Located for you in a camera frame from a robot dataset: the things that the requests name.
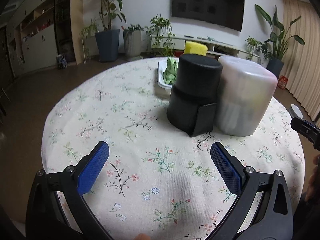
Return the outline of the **yellow rectangular sponge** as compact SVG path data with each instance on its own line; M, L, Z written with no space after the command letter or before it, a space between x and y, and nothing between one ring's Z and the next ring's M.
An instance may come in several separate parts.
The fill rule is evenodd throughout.
M206 45L193 42L193 41L186 41L185 42L185 49L184 54L196 54L196 55L207 55L208 48Z

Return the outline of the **green floral cloth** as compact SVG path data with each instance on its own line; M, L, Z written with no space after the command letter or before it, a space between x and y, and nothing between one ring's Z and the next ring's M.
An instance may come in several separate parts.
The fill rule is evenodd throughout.
M176 80L178 62L173 57L167 58L167 67L163 72L163 80L166 85L173 85Z

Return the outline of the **small grey stool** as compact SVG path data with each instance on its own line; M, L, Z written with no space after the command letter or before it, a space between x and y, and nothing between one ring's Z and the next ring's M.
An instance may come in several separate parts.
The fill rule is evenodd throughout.
M291 118L299 118L300 120L304 120L303 113L301 110L294 104L291 104L289 107L289 114Z

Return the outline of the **red gift bag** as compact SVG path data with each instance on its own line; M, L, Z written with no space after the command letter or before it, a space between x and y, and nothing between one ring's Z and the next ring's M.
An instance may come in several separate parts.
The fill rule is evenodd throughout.
M288 78L285 77L284 75L281 75L280 78L279 78L279 80L278 80L277 86L278 86L280 89L284 90L284 89L286 88L287 82L288 82Z

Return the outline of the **dark blue planter right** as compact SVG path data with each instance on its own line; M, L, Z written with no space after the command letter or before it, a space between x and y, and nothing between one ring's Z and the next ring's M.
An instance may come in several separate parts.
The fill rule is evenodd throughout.
M279 59L276 59L276 58L272 57L269 60L266 69L268 71L270 71L271 73L273 73L277 78L279 78L280 72L281 72L283 66L284 66L284 62L282 62Z

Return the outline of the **white translucent container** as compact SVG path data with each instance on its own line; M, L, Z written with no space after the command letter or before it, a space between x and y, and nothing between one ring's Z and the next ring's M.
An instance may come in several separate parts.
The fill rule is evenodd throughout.
M278 83L261 65L221 56L222 73L217 93L215 126L227 135L252 135L260 124Z

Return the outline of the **large leaf plant right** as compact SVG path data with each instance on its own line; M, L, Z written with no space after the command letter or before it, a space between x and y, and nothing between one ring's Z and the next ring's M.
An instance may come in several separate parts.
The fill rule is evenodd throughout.
M275 12L271 17L261 6L255 5L256 12L265 20L270 28L271 33L267 40L264 42L258 41L257 39L248 36L246 39L246 52L249 54L250 59L253 58L253 54L257 52L262 54L264 59L278 59L282 61L286 54L289 46L289 41L294 39L301 45L305 45L305 41L299 35L290 34L292 25L298 22L302 17L299 16L289 23L288 28L279 21L277 6L275 6Z

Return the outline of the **floral white tablecloth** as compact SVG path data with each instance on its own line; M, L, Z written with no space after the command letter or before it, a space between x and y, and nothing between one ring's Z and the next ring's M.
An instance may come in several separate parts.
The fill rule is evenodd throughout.
M46 172L75 165L105 141L110 155L85 201L115 239L205 239L235 201L210 157L221 142L244 166L284 172L291 203L303 190L305 159L291 116L272 99L255 133L215 129L189 137L167 120L168 94L157 59L113 67L65 95L49 113L42 138Z

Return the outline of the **black cylindrical container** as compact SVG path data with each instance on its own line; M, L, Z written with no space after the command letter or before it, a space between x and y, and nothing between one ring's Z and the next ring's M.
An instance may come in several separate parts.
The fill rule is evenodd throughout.
M222 64L196 54L183 54L171 88L167 119L190 137L213 130Z

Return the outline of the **white tv console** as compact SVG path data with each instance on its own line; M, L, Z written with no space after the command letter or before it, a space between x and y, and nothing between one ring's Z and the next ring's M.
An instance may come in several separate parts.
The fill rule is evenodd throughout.
M173 50L183 51L185 49L185 44L187 41L204 44L208 48L207 54L210 56L220 57L223 55L229 55L241 59L251 60L256 63L261 63L261 59L258 55L250 54L245 49L238 48L230 44L217 42L216 40L212 39L208 40L194 38L192 36L187 35L172 35L170 37L164 35L161 38L156 38L156 35L152 35L149 38L148 45L152 49L160 49L167 47Z

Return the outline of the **white plastic tray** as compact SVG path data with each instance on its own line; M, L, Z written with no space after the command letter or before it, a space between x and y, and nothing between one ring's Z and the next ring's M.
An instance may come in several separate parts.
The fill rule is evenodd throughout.
M167 68L167 57L160 58L159 61L157 62L157 70L156 70L156 80L157 80L157 89L159 92L166 96L169 97L171 94L171 88L172 85L167 85L164 82L164 71Z

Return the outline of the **trailing green plant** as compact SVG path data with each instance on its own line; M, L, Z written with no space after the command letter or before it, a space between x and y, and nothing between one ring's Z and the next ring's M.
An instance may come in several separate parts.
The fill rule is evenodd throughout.
M156 56L174 56L175 34L172 33L171 22L157 14L150 20L150 26L146 26L148 38L148 50Z

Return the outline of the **grey ribbed planter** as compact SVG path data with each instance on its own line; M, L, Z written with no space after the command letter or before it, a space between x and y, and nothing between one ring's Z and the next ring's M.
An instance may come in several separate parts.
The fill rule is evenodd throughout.
M141 42L142 34L140 30L135 31L124 31L124 51L125 56L128 60L134 60L140 57L141 54Z

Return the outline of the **white wall cabinet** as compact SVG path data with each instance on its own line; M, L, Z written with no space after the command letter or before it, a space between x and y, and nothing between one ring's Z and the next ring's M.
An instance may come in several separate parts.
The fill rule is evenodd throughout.
M13 74L20 76L56 64L55 0L24 0L7 24Z

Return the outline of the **wall mounted television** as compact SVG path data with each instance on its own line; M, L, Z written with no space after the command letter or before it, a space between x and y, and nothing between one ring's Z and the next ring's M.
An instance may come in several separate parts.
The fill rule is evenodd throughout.
M245 0L172 0L171 15L242 31Z

